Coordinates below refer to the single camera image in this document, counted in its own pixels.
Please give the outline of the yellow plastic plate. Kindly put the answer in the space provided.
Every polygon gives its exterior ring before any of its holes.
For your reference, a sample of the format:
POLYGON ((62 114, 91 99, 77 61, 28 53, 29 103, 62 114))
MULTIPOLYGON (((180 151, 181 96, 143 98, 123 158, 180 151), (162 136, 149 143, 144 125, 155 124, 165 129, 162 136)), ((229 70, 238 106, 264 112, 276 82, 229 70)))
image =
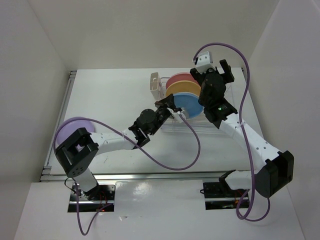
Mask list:
POLYGON ((201 87, 193 82, 188 80, 181 80, 172 83, 169 87, 166 88, 165 96, 169 96, 170 94, 177 93, 192 93, 196 96, 200 95, 201 87))

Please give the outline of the blue plastic plate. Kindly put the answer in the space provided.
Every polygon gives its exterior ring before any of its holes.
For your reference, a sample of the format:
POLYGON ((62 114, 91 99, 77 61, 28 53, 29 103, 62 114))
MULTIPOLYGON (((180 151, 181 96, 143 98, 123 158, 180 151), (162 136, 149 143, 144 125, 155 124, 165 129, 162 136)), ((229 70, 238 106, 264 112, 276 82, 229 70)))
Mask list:
POLYGON ((199 104, 199 97, 193 93, 178 92, 173 96, 175 106, 185 110, 189 119, 199 116, 204 110, 204 107, 199 104))

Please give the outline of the pink plastic plate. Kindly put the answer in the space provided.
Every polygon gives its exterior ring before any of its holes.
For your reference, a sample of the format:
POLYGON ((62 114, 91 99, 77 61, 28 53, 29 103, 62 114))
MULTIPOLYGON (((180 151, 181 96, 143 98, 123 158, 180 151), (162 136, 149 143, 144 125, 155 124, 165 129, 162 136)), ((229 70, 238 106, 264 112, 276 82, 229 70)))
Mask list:
POLYGON ((169 87, 170 85, 172 85, 175 82, 179 82, 179 81, 191 81, 194 82, 194 79, 192 77, 192 75, 188 72, 181 72, 181 73, 177 73, 172 75, 166 82, 166 87, 169 87))

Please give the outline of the purple plastic plate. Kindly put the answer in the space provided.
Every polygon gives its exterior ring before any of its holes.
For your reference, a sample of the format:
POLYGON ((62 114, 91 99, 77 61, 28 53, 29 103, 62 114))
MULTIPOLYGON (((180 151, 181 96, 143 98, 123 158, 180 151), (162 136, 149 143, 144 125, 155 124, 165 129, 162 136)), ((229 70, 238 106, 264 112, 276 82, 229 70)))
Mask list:
POLYGON ((54 143, 56 146, 60 145, 79 128, 85 128, 89 133, 95 132, 94 124, 91 121, 86 120, 84 117, 69 118, 58 127, 55 133, 54 143))

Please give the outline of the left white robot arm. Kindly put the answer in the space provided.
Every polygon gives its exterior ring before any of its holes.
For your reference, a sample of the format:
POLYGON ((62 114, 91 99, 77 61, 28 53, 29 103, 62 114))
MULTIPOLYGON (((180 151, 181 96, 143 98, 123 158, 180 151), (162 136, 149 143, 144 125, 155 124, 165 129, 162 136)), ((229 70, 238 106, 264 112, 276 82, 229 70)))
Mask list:
POLYGON ((88 200, 95 199, 101 191, 89 165, 95 156, 119 151, 142 148, 172 112, 178 110, 174 103, 174 95, 170 94, 155 102, 157 110, 145 109, 124 131, 114 130, 113 133, 91 133, 85 127, 76 129, 59 146, 54 147, 54 154, 68 178, 78 183, 81 194, 88 200))

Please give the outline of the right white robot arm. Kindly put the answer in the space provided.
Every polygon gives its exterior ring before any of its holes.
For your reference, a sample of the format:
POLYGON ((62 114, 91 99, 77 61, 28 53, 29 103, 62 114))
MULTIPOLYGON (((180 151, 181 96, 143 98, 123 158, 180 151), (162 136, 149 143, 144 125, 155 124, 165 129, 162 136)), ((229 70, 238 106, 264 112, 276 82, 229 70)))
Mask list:
POLYGON ((220 177, 219 192, 231 196, 237 189, 255 189, 261 196, 270 198, 293 179, 294 156, 288 150, 282 152, 269 144, 244 120, 226 99, 226 85, 234 82, 231 67, 220 60, 223 73, 210 61, 197 62, 190 70, 200 85, 198 102, 203 106, 207 120, 230 136, 248 152, 250 171, 230 170, 220 177))

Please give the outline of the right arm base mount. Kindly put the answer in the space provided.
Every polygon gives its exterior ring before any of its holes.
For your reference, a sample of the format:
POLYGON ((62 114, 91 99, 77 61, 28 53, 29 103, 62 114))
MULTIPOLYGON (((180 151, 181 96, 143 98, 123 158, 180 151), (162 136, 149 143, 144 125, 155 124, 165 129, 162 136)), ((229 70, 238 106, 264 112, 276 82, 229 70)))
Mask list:
POLYGON ((225 189, 220 182, 204 182, 199 191, 204 196, 206 210, 236 209, 245 189, 225 189))

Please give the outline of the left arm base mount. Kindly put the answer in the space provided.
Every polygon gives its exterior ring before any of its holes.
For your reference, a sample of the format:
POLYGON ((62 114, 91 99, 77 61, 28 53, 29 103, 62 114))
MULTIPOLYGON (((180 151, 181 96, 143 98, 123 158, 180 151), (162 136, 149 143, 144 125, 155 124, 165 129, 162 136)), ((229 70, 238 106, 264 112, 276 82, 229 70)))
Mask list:
POLYGON ((70 190, 68 213, 77 212, 77 197, 80 213, 95 213, 100 209, 102 209, 102 212, 114 212, 116 195, 116 184, 114 182, 103 182, 99 185, 98 192, 93 193, 93 196, 87 196, 79 185, 78 192, 76 192, 75 183, 71 178, 64 180, 64 186, 70 190))

